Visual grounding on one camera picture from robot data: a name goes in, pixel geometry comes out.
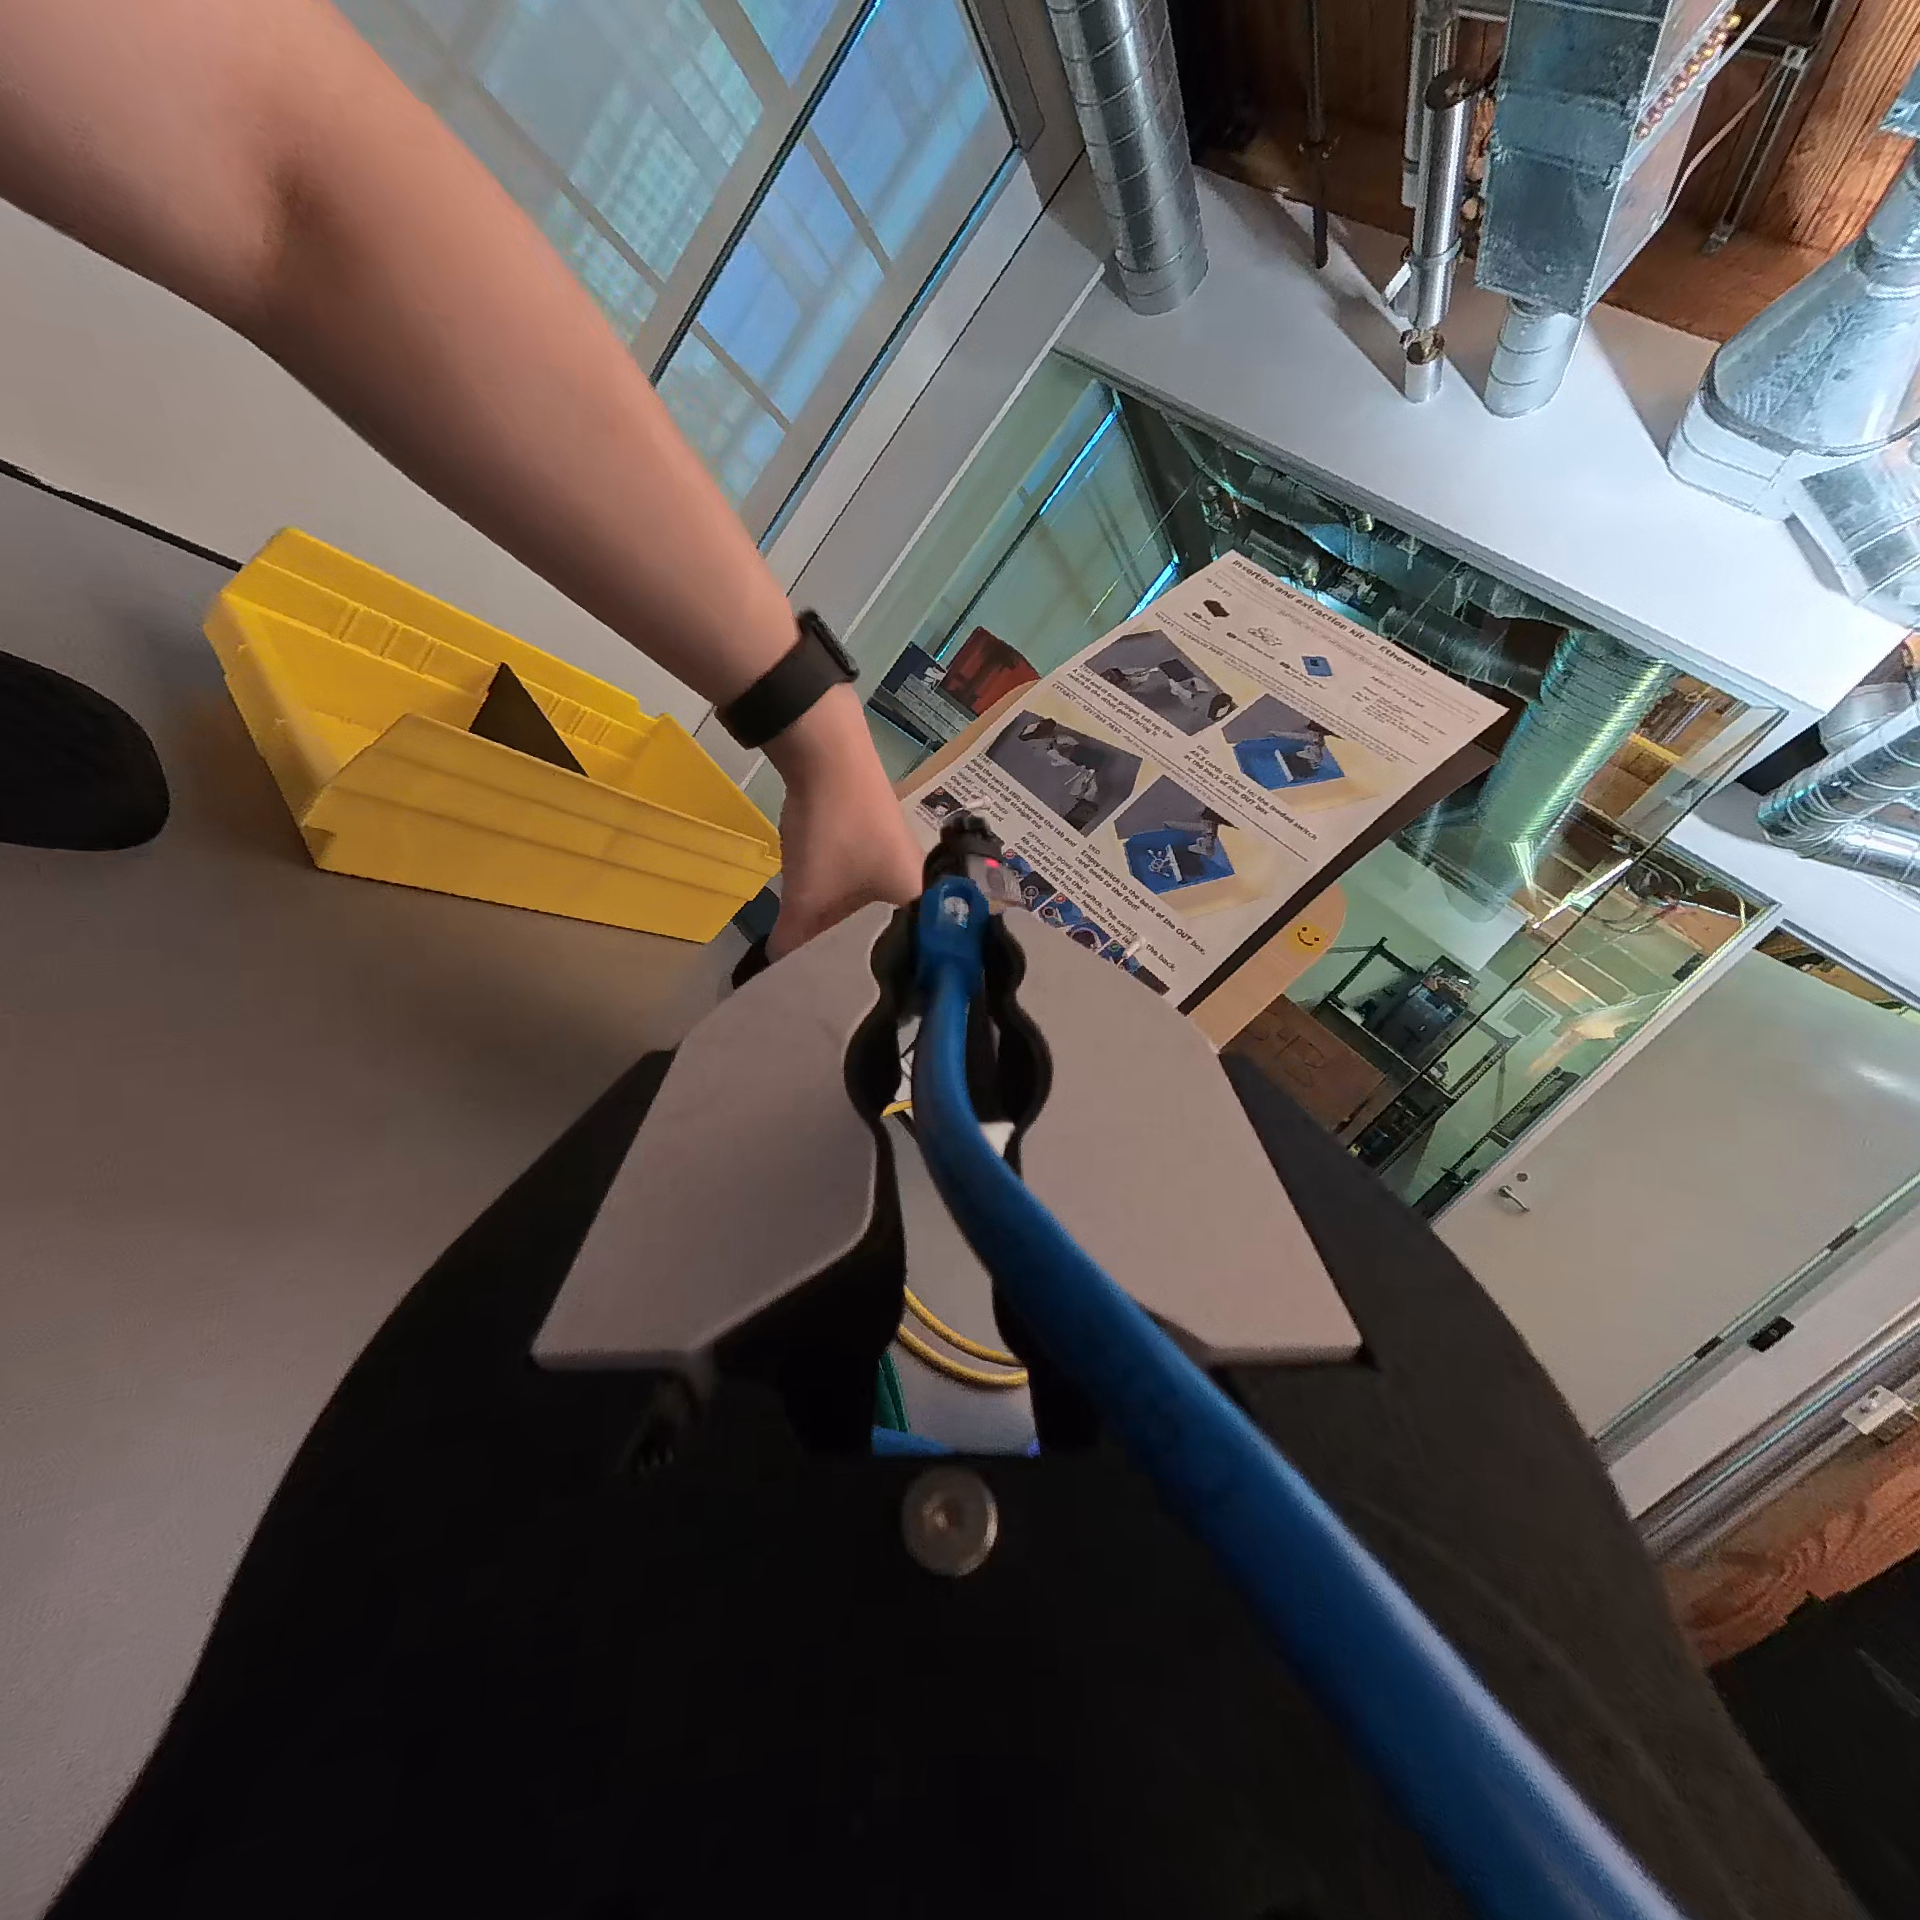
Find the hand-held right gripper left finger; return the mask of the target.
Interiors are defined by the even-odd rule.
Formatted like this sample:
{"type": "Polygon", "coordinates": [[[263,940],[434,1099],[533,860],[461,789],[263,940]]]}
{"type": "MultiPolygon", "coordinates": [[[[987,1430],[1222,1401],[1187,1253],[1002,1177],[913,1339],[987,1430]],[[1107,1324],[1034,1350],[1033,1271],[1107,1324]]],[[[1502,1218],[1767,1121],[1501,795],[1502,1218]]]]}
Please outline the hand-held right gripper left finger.
{"type": "Polygon", "coordinates": [[[904,1308],[887,1093],[857,1043],[884,1010],[868,906],[690,1031],[535,1339],[551,1372],[771,1388],[808,1448],[870,1448],[904,1308]]]}

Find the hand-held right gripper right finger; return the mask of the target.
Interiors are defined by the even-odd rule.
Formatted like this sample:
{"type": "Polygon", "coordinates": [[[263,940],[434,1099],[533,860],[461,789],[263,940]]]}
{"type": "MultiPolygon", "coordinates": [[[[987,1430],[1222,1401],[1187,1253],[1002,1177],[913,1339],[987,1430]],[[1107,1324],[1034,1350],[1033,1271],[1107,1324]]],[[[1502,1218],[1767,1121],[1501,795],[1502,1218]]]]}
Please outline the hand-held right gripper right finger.
{"type": "Polygon", "coordinates": [[[1047,1088],[984,1136],[1203,1369],[1346,1364],[1363,1335],[1203,1031],[1056,928],[1010,928],[1047,1088]]]}

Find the person's left forearm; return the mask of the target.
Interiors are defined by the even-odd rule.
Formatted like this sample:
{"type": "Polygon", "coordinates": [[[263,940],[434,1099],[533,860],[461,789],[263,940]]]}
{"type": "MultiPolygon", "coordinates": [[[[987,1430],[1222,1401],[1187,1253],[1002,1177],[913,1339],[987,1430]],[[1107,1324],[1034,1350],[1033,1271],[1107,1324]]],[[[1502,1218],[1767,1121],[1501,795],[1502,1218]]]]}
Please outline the person's left forearm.
{"type": "Polygon", "coordinates": [[[3,9],[4,198],[188,302],[714,709],[800,621],[533,219],[331,4],[3,9]]]}

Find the person's left hand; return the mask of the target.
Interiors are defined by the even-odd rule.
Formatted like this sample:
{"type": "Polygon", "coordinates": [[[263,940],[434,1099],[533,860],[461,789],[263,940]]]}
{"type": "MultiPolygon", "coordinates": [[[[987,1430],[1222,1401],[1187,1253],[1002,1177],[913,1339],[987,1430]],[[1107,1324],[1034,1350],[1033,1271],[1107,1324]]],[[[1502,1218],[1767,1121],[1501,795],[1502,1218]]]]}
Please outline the person's left hand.
{"type": "Polygon", "coordinates": [[[922,847],[853,687],[823,694],[767,756],[782,783],[780,911],[767,942],[771,961],[868,905],[901,906],[918,897],[922,847]]]}

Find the cardboard board with smiley sticker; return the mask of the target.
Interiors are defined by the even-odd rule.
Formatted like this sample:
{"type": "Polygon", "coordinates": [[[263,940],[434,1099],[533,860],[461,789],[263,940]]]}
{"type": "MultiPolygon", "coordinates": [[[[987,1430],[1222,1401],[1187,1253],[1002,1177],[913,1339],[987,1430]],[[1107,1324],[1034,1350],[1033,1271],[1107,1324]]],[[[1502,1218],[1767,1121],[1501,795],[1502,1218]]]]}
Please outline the cardboard board with smiley sticker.
{"type": "Polygon", "coordinates": [[[1340,888],[1346,875],[1419,822],[1433,807],[1482,778],[1494,762],[1496,753],[1480,743],[1455,753],[1437,772],[1419,780],[1338,849],[1228,956],[1207,986],[1182,1001],[1181,1013],[1213,1045],[1213,1051],[1226,1048],[1333,952],[1333,940],[1349,914],[1340,888]]]}

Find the yellow plastic bin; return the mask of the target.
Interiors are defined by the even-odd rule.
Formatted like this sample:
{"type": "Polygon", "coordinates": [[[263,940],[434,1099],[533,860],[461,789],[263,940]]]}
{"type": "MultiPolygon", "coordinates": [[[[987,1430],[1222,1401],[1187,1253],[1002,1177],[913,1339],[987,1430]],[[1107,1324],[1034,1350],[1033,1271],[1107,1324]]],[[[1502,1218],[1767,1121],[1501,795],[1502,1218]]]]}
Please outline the yellow plastic bin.
{"type": "Polygon", "coordinates": [[[706,944],[780,870],[678,721],[303,531],[204,637],[325,872],[706,944]]]}

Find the black wrist watch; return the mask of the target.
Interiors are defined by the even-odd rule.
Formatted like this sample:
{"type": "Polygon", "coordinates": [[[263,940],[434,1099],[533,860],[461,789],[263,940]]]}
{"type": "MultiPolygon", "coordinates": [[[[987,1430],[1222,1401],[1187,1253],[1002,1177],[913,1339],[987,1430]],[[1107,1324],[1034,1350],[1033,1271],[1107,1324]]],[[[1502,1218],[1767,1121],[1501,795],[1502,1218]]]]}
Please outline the black wrist watch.
{"type": "Polygon", "coordinates": [[[761,753],[791,732],[832,691],[858,682],[858,665],[832,627],[812,609],[797,612],[797,637],[744,692],[716,709],[731,741],[761,753]]]}

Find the printed instruction sheet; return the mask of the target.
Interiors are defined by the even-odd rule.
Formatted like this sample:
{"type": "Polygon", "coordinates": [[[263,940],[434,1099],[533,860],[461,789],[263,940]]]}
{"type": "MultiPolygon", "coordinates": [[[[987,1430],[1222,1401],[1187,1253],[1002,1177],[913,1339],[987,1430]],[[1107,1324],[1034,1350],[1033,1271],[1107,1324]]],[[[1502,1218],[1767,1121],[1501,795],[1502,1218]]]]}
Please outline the printed instruction sheet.
{"type": "Polygon", "coordinates": [[[1188,1013],[1511,714],[1230,554],[1018,687],[903,815],[925,851],[981,816],[1033,914],[1188,1013]]]}

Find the black textured rounded object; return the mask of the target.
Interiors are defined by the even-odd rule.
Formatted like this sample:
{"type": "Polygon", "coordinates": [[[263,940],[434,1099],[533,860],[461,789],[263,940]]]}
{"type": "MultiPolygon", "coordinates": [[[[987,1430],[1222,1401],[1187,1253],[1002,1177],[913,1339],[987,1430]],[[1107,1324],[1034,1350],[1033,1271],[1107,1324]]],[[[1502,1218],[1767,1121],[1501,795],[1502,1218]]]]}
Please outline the black textured rounded object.
{"type": "Polygon", "coordinates": [[[97,688],[3,654],[3,844],[129,852],[168,826],[150,735],[97,688]]]}

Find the large glass window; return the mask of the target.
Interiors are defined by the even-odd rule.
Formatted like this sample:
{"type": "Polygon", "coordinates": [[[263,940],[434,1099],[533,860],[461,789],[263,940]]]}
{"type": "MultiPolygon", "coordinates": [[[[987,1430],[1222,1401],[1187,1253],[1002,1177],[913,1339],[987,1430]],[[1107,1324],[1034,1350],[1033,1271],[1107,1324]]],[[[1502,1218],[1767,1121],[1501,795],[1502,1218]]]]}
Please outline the large glass window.
{"type": "Polygon", "coordinates": [[[960,3],[344,3],[768,541],[1012,169],[960,3]]]}

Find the thin vertical metal pipe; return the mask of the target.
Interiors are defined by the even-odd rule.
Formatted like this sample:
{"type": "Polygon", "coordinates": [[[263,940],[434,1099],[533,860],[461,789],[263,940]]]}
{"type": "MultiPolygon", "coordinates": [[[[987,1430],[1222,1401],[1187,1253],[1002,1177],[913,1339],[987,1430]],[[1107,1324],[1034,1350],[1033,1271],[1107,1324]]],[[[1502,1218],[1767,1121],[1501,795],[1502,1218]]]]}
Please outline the thin vertical metal pipe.
{"type": "Polygon", "coordinates": [[[1462,66],[1442,68],[1426,87],[1414,169],[1410,241],[1386,298],[1400,321],[1404,399],[1433,400],[1445,376],[1445,324],[1462,249],[1462,206],[1480,87],[1462,66]]]}

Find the spiral duct behind glass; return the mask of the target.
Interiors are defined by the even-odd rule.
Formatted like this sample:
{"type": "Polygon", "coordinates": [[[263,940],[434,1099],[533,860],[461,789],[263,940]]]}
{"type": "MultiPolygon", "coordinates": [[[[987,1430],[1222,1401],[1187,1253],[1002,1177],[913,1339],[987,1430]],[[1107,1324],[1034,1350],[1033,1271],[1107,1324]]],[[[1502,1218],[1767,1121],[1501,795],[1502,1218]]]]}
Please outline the spiral duct behind glass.
{"type": "Polygon", "coordinates": [[[1517,621],[1442,665],[1523,696],[1501,754],[1475,793],[1437,802],[1396,847],[1477,901],[1496,906],[1534,888],[1544,854],[1593,778],[1674,681],[1674,667],[1612,635],[1517,621]]]}

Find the short ribbed metal duct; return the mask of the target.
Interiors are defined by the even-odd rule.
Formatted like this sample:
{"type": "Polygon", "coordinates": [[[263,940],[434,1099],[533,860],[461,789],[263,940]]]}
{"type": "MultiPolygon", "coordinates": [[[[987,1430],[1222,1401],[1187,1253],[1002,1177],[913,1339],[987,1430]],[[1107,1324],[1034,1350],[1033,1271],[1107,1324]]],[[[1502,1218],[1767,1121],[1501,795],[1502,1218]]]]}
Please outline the short ribbed metal duct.
{"type": "Polygon", "coordinates": [[[1760,800],[1764,841],[1917,894],[1917,696],[1869,687],[1824,717],[1818,736],[1826,756],[1760,800]]]}

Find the wide branching metal duct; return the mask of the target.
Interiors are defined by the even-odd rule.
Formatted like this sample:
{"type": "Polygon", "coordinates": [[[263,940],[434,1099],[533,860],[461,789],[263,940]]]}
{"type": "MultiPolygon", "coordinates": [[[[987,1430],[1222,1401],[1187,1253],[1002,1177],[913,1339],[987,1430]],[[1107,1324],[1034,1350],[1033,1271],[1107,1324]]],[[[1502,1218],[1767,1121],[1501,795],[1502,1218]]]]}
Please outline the wide branching metal duct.
{"type": "Polygon", "coordinates": [[[1850,603],[1917,629],[1917,153],[1850,244],[1717,350],[1666,464],[1797,524],[1850,603]]]}

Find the round spiral metal duct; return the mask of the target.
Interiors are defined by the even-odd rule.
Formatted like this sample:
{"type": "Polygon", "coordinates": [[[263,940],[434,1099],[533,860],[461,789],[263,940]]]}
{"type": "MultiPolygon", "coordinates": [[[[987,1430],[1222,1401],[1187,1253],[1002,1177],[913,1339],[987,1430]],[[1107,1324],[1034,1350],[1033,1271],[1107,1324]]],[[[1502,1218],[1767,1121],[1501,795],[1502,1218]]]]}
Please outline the round spiral metal duct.
{"type": "Polygon", "coordinates": [[[1127,304],[1182,306],[1208,275],[1167,3],[1047,3],[1127,304]]]}

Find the rectangular galvanised metal duct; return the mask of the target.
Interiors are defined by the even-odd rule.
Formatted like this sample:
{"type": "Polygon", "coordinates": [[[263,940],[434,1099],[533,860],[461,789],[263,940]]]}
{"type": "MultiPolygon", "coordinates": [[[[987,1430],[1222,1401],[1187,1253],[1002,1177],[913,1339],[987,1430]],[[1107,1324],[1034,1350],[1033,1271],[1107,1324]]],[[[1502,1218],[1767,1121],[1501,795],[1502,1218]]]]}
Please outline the rectangular galvanised metal duct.
{"type": "Polygon", "coordinates": [[[1664,224],[1746,4],[1513,3],[1475,279],[1505,301],[1487,411],[1564,384],[1597,302],[1664,224]]]}

